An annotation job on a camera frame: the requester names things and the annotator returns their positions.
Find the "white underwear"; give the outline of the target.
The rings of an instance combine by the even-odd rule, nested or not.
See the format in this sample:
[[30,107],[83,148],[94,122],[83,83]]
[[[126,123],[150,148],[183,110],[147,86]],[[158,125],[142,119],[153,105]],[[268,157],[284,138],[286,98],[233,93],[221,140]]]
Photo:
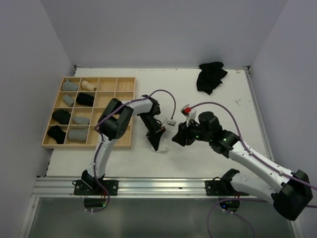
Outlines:
[[155,150],[154,147],[151,147],[151,151],[154,153],[168,153],[170,151],[170,142],[162,142],[157,150]]

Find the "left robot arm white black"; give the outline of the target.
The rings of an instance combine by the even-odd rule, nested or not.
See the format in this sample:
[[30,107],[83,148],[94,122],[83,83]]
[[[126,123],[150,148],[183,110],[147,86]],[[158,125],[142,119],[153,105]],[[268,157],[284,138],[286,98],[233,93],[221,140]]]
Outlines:
[[139,116],[148,132],[146,138],[155,151],[159,149],[161,136],[166,131],[154,116],[160,114],[159,102],[144,95],[140,99],[122,102],[111,99],[95,127],[99,140],[90,166],[76,181],[75,195],[107,194],[103,179],[106,165],[116,142],[126,133],[133,116]]

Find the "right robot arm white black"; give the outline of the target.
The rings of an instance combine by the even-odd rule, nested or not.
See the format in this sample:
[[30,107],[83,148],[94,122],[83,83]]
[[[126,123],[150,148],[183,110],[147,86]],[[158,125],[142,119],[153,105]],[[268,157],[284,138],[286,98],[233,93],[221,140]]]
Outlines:
[[173,142],[181,146],[195,141],[207,142],[212,150],[246,167],[258,179],[243,178],[235,172],[224,179],[220,188],[225,194],[244,192],[273,205],[284,218],[295,221],[313,198],[308,175],[284,168],[248,146],[235,133],[225,130],[212,112],[199,115],[189,107],[182,110],[186,121],[178,126]]

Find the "black rolled underwear second row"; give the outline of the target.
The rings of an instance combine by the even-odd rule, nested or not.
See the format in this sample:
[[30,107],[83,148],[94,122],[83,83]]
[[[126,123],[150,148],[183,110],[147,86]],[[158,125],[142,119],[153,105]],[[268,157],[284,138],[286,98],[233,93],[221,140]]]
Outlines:
[[95,97],[90,94],[79,93],[76,97],[76,103],[80,105],[92,107],[94,104],[94,99]]

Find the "beige rolled underwear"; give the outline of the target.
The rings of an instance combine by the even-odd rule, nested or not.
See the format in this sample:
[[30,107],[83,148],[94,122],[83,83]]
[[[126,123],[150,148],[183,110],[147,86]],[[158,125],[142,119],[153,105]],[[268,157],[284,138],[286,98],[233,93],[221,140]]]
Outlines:
[[92,84],[91,82],[87,81],[87,80],[84,80],[82,81],[81,83],[81,87],[83,90],[86,90],[86,91],[96,91],[97,87]]

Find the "black rolled underwear third row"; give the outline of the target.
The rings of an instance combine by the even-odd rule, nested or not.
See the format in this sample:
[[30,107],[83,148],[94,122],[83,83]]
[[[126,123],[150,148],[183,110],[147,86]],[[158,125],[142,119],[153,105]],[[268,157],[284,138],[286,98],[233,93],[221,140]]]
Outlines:
[[68,111],[60,109],[52,113],[52,118],[61,125],[67,125],[69,124],[71,114]]

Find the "grey rolled underwear second row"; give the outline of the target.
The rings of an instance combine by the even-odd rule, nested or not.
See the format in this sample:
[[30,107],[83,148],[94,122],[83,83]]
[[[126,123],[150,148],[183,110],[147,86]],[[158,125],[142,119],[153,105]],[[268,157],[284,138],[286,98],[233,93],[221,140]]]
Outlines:
[[69,107],[73,107],[74,106],[75,100],[71,96],[69,96],[68,94],[65,94],[62,97],[62,100],[67,106],[69,106]]

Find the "black rolled underwear bottom row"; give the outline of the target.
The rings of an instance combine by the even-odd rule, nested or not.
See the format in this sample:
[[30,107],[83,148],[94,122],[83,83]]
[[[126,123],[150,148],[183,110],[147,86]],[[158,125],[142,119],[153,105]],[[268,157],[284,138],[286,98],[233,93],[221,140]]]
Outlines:
[[57,144],[63,144],[66,138],[66,132],[58,125],[50,127],[47,131],[47,135],[53,138]]

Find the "grey rolled underwear top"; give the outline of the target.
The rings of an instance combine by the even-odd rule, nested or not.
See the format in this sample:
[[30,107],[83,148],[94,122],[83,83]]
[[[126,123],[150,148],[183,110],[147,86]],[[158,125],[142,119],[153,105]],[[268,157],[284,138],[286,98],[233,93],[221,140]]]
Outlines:
[[68,91],[68,92],[75,92],[78,90],[79,85],[70,81],[69,79],[66,79],[62,86],[61,86],[61,90],[62,91]]

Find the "wooden compartment tray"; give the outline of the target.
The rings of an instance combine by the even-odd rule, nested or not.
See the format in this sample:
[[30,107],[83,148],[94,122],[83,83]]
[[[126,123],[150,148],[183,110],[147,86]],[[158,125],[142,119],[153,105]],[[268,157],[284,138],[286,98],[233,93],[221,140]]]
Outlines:
[[[70,81],[79,85],[78,90],[75,92],[62,91],[61,86],[63,82],[69,79]],[[86,91],[81,87],[82,81],[87,80],[94,84],[96,91]],[[50,115],[44,138],[42,140],[42,146],[47,149],[93,149],[98,142],[99,134],[95,131],[99,118],[103,114],[104,109],[113,98],[117,98],[121,101],[132,100],[135,96],[136,78],[134,77],[65,77],[63,78],[59,91],[56,95],[54,106]],[[90,94],[95,97],[92,107],[80,105],[76,103],[76,97],[79,93]],[[74,106],[67,106],[62,97],[68,94],[74,100]],[[52,118],[52,113],[57,110],[65,110],[71,114],[69,124],[61,125]],[[90,119],[89,125],[77,125],[72,122],[74,116],[83,116]],[[47,131],[50,127],[58,125],[66,132],[66,138],[63,144],[57,144],[56,141],[47,135]],[[88,135],[85,142],[69,141],[68,132],[71,129],[88,128]]]

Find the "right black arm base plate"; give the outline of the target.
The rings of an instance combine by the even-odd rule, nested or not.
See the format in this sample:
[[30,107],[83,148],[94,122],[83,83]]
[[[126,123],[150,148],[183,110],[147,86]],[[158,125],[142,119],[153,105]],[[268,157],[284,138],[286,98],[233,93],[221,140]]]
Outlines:
[[249,196],[248,193],[236,191],[227,179],[219,177],[205,181],[207,196]]

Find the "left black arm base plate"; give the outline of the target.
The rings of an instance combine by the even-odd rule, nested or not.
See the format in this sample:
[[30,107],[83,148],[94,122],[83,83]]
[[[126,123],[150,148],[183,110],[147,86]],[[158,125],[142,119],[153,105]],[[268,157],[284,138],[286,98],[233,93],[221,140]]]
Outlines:
[[[110,196],[117,196],[118,191],[118,181],[117,180],[101,180],[100,184],[107,189]],[[100,185],[93,181],[92,185],[87,185],[81,179],[74,180],[72,182],[74,185],[74,195],[85,195],[85,196],[98,196],[104,195],[105,191]]]

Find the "aluminium mounting rail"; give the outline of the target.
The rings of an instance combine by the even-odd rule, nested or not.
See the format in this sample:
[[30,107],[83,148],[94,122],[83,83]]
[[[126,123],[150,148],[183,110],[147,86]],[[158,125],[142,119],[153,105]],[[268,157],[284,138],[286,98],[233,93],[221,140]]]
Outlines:
[[[38,178],[31,195],[42,198],[104,198],[104,195],[74,195],[72,182],[79,178],[46,177]],[[114,198],[205,198],[205,197],[247,197],[247,196],[207,196],[205,181],[211,178],[105,178],[117,180],[118,191]],[[236,191],[248,193],[250,197],[270,198],[279,193],[289,179],[278,176],[271,185],[261,178],[244,173],[236,174],[230,183]]]

